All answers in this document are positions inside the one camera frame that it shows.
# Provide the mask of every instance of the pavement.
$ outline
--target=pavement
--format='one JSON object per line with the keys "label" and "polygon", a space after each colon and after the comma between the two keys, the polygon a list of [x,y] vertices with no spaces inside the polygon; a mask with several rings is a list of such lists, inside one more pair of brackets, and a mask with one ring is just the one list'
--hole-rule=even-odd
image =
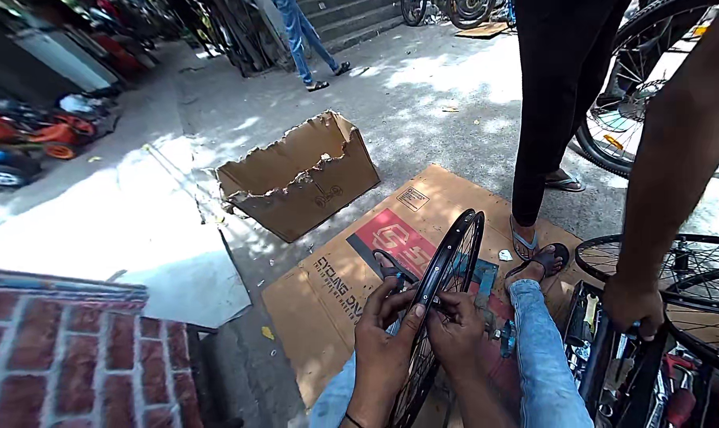
{"label": "pavement", "polygon": [[[517,37],[471,40],[455,32],[448,24],[394,28],[336,54],[354,67],[340,77],[312,61],[315,77],[331,85],[311,94],[293,73],[243,79],[224,57],[200,60],[185,45],[164,46],[161,69],[120,99],[125,113],[114,134],[82,158],[55,164],[37,183],[0,192],[0,268],[56,266],[104,279],[147,257],[146,239],[201,222],[219,227],[252,302],[205,340],[220,363],[227,417],[247,426],[302,426],[305,408],[287,358],[277,339],[261,335],[261,326],[271,326],[261,291],[430,163],[511,199],[521,113]],[[253,219],[221,212],[214,167],[326,109],[360,129],[381,176],[378,186],[292,244]],[[143,150],[146,142],[155,149]],[[140,163],[145,153],[171,161],[162,170],[149,168]],[[102,160],[88,163],[91,155]],[[114,171],[128,164],[131,190],[112,191]],[[563,168],[587,190],[548,190],[540,215],[582,239],[618,233],[628,182],[573,150]],[[98,186],[100,177],[110,180],[107,188]],[[167,181],[152,194],[139,184],[146,180]],[[29,233],[35,228],[51,231]],[[719,235],[719,171],[683,230]],[[89,235],[94,238],[83,238]],[[86,242],[110,248],[110,256],[88,257]],[[14,248],[22,256],[14,258]]]}

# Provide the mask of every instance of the hand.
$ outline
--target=hand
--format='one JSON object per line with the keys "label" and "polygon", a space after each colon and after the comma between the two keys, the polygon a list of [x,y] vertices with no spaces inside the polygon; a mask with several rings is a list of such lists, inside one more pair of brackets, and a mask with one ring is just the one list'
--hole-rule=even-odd
{"label": "hand", "polygon": [[618,331],[626,331],[634,321],[640,321],[639,335],[648,342],[665,321],[658,287],[652,281],[629,280],[620,273],[605,284],[602,306]]}
{"label": "hand", "polygon": [[387,297],[395,286],[396,278],[387,277],[373,291],[354,329],[356,381],[346,413],[364,428],[386,426],[393,400],[407,379],[412,341],[425,314],[422,305],[415,305],[402,320],[396,336],[386,333],[399,311],[415,296],[415,290],[409,290]]}
{"label": "hand", "polygon": [[441,292],[439,298],[454,319],[445,322],[446,318],[440,312],[429,311],[428,336],[433,354],[453,382],[480,376],[483,318],[473,304],[475,296],[465,292]]}

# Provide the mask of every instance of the bicycle wheel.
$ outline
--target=bicycle wheel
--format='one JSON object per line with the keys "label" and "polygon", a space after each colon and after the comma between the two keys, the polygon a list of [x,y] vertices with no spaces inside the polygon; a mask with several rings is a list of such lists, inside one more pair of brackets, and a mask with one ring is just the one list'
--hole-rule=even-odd
{"label": "bicycle wheel", "polygon": [[[576,263],[584,272],[607,281],[616,272],[621,235],[603,236],[582,242],[576,248]],[[719,269],[719,236],[679,234],[660,268],[661,290],[710,306],[719,304],[719,280],[691,279]]]}
{"label": "bicycle wheel", "polygon": [[[483,225],[483,212],[468,209],[458,217],[425,270],[410,308],[422,303],[428,314],[434,300],[438,300],[438,293],[468,290],[478,260]],[[423,325],[412,342],[409,376],[393,403],[389,426],[409,428],[412,425],[438,370],[439,362],[433,355]]]}
{"label": "bicycle wheel", "polygon": [[[719,271],[687,279],[689,288],[700,283],[719,283]],[[669,333],[703,363],[719,370],[719,308],[667,300]]]}
{"label": "bicycle wheel", "polygon": [[410,27],[417,27],[420,25],[422,18],[425,17],[425,6],[428,5],[428,0],[402,0],[402,17],[404,23]]}
{"label": "bicycle wheel", "polygon": [[455,27],[469,30],[491,16],[495,3],[496,0],[447,0],[447,15]]}
{"label": "bicycle wheel", "polygon": [[719,0],[659,0],[616,34],[606,87],[576,131],[597,166],[628,178],[645,109],[711,24]]}

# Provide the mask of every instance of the red logo on cardboard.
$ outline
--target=red logo on cardboard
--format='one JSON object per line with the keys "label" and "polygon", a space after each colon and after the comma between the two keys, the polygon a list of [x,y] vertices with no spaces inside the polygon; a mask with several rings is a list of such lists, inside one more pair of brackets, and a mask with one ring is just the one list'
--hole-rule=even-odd
{"label": "red logo on cardboard", "polygon": [[418,278],[422,278],[436,252],[433,244],[388,208],[359,228],[355,235],[370,250],[380,248],[391,254]]}

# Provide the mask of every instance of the brick wall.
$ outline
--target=brick wall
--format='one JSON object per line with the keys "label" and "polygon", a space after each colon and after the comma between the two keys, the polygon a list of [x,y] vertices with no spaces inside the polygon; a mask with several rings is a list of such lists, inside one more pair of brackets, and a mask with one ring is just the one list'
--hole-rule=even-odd
{"label": "brick wall", "polygon": [[202,427],[185,324],[0,292],[0,428]]}

